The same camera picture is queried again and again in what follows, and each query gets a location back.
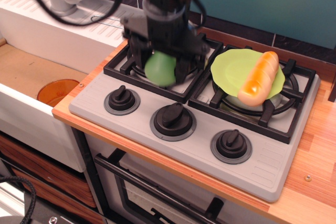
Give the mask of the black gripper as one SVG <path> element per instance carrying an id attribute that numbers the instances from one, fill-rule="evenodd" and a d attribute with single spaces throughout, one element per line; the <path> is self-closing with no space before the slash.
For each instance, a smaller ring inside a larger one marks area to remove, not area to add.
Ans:
<path id="1" fill-rule="evenodd" d="M 151 19 L 145 15 L 121 19 L 124 37 L 129 40 L 136 66 L 144 70 L 153 51 L 177 57 L 175 82 L 184 83 L 192 72 L 203 72 L 209 45 L 188 28 L 183 18 L 171 21 Z"/>

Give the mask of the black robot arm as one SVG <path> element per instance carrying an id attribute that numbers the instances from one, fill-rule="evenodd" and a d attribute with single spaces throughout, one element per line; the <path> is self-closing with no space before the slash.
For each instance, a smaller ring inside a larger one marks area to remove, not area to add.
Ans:
<path id="1" fill-rule="evenodd" d="M 143 0 L 140 16 L 121 21 L 135 65 L 156 86 L 183 83 L 205 68 L 210 48 L 189 24 L 191 2 L 206 15 L 199 0 Z"/>

